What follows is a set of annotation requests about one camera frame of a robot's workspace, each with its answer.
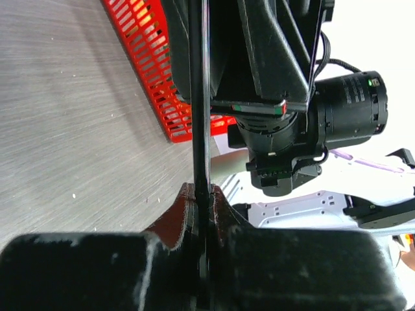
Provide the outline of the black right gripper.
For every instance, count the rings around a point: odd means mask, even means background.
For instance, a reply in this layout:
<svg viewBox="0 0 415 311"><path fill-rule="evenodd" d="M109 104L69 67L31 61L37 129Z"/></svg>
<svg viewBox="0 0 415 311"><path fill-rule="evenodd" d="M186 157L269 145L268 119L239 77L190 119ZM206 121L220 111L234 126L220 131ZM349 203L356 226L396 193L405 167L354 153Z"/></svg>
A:
<svg viewBox="0 0 415 311"><path fill-rule="evenodd" d="M211 105L306 113L322 24L332 1L210 1Z"/></svg>

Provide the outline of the black folding umbrella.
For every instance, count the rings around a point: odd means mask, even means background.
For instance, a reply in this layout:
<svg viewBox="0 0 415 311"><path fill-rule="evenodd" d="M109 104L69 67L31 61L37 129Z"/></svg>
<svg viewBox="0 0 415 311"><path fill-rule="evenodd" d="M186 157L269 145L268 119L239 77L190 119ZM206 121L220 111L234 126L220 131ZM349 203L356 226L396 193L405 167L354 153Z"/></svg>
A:
<svg viewBox="0 0 415 311"><path fill-rule="evenodd" d="M190 1L188 19L193 170L199 243L196 309L210 310L208 264L208 226L211 193L209 1Z"/></svg>

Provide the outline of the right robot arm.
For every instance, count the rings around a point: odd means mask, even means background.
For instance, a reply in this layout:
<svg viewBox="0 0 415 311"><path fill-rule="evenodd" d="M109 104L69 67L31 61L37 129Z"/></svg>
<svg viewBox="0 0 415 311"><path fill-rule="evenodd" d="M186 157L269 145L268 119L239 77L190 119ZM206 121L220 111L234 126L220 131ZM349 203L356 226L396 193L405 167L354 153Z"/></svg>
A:
<svg viewBox="0 0 415 311"><path fill-rule="evenodd" d="M329 152L383 132L380 74L350 68L317 76L333 62L322 32L332 1L163 1L172 80L191 106L196 206L208 228L209 119L234 117L230 148L247 148L252 185L283 196L316 178Z"/></svg>

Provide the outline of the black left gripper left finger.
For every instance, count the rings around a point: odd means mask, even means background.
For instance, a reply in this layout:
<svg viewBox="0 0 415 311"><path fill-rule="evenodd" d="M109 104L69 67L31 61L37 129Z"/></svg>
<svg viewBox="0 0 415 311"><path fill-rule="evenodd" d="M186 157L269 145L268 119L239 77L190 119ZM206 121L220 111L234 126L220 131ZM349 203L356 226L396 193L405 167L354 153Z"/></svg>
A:
<svg viewBox="0 0 415 311"><path fill-rule="evenodd" d="M187 310L196 292L195 192L139 233L31 233L1 252L2 310Z"/></svg>

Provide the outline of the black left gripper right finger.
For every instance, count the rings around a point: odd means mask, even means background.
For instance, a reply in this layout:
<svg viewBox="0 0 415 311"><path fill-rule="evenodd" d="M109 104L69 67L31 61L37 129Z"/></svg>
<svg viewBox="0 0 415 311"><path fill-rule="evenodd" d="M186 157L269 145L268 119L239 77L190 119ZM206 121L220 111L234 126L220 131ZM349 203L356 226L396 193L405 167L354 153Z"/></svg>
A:
<svg viewBox="0 0 415 311"><path fill-rule="evenodd" d="M385 252L362 231L258 229L212 189L212 310L402 310Z"/></svg>

